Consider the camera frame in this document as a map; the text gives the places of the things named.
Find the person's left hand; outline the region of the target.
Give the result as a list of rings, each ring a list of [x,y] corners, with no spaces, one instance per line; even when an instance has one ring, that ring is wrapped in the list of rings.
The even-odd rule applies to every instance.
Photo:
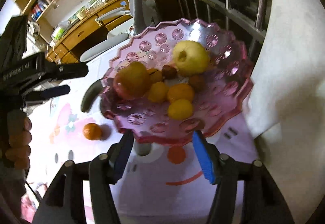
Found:
[[[1,124],[2,158],[17,170],[30,167],[31,128],[32,123],[22,110],[10,111]]]

